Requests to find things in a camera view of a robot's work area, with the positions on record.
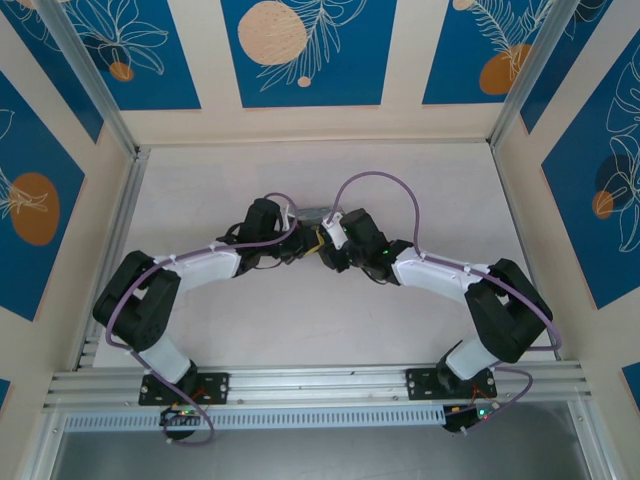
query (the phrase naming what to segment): white floor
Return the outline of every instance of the white floor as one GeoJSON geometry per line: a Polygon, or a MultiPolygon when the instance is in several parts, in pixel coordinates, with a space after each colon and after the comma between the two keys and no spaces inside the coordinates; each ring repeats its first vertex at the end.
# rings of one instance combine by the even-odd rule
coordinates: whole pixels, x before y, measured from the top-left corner
{"type": "MultiPolygon", "coordinates": [[[[414,189],[422,248],[477,263],[510,258],[524,269],[484,143],[156,148],[125,252],[178,254],[205,246],[272,191],[289,194],[301,208],[330,205],[342,182],[365,170],[395,174],[414,189]]],[[[413,209],[398,185],[361,179],[340,203],[345,211],[366,208],[388,239],[411,240],[413,209]]],[[[359,270],[338,275],[312,256],[187,293],[176,300],[169,331],[198,365],[293,366],[434,362],[473,328],[464,305],[424,290],[379,286],[359,270]]],[[[94,365],[134,364],[120,352],[103,339],[94,365]]],[[[553,359],[546,352],[527,355],[553,359]]]]}

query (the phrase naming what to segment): robotic arm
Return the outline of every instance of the robotic arm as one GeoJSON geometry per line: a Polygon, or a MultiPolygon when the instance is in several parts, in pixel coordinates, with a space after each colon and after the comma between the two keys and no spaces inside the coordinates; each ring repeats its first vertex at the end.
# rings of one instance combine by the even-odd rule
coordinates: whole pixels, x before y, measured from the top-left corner
{"type": "Polygon", "coordinates": [[[133,283],[154,265],[165,262],[127,299],[113,332],[155,372],[191,396],[196,389],[197,367],[165,331],[175,297],[209,282],[243,275],[263,256],[288,264],[317,252],[323,263],[338,273],[360,268],[378,283],[425,288],[466,304],[477,335],[455,345],[437,366],[442,390],[450,398],[464,398],[461,387],[468,388],[478,372],[497,362],[517,362],[545,328],[530,307],[485,276],[500,279],[511,292],[524,296],[551,318],[540,295],[510,260],[502,259],[491,266],[469,265],[419,253],[411,242],[388,241],[364,209],[344,216],[335,213],[333,217],[302,219],[286,239],[274,243],[282,235],[276,224],[282,229],[287,220],[277,203],[257,199],[244,222],[231,227],[198,255],[176,261],[171,256],[152,258],[140,251],[130,253],[96,302],[95,319],[107,326],[133,283]],[[247,242],[260,246],[234,248],[247,242]]]}

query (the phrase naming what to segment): gray floor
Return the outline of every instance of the gray floor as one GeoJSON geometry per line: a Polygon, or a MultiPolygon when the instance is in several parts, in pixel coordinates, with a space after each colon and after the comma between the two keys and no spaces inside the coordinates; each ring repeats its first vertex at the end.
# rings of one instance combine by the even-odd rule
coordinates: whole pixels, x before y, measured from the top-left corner
{"type": "Polygon", "coordinates": [[[156,433],[75,433],[56,480],[589,478],[566,406],[517,405],[470,434],[441,427],[221,431],[207,447],[156,433]]]}

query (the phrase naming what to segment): perforated metal strip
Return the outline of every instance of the perforated metal strip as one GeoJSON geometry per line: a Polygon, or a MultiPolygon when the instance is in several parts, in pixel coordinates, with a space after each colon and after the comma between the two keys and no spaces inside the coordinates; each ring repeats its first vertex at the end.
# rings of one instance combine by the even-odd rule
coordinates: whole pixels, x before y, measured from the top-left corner
{"type": "MultiPolygon", "coordinates": [[[[285,428],[375,427],[402,425],[444,425],[442,406],[402,408],[303,408],[210,410],[219,430],[285,428]]],[[[159,412],[75,413],[69,415],[66,432],[145,432],[158,431],[159,412]]],[[[199,418],[172,430],[201,430],[207,425],[199,418]]]]}

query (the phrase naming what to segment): blue panel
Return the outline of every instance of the blue panel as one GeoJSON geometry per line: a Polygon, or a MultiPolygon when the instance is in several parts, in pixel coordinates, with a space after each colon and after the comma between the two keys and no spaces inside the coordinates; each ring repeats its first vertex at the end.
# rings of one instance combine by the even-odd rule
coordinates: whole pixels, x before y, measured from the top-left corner
{"type": "Polygon", "coordinates": [[[379,105],[395,0],[222,0],[245,108],[379,105]]]}
{"type": "Polygon", "coordinates": [[[122,110],[200,108],[166,0],[61,5],[122,110]]]}
{"type": "Polygon", "coordinates": [[[640,33],[542,164],[598,308],[640,286],[640,33]]]}
{"type": "Polygon", "coordinates": [[[634,363],[633,365],[624,367],[622,373],[624,373],[624,378],[627,380],[631,395],[633,395],[638,410],[640,410],[640,363],[634,363]]]}
{"type": "Polygon", "coordinates": [[[582,52],[612,0],[582,0],[564,29],[540,77],[527,97],[520,115],[531,132],[547,105],[582,52]]]}
{"type": "Polygon", "coordinates": [[[0,412],[2,412],[2,406],[4,405],[4,400],[5,398],[7,398],[7,395],[9,394],[10,386],[11,386],[11,382],[0,378],[0,412]]]}
{"type": "Polygon", "coordinates": [[[502,102],[550,0],[450,0],[423,104],[502,102]]]}
{"type": "Polygon", "coordinates": [[[60,52],[58,45],[44,27],[39,15],[35,10],[27,8],[17,0],[0,0],[0,10],[91,139],[94,143],[97,142],[104,123],[102,117],[60,52]]]}
{"type": "Polygon", "coordinates": [[[2,74],[0,151],[0,307],[33,320],[84,173],[2,74]]]}

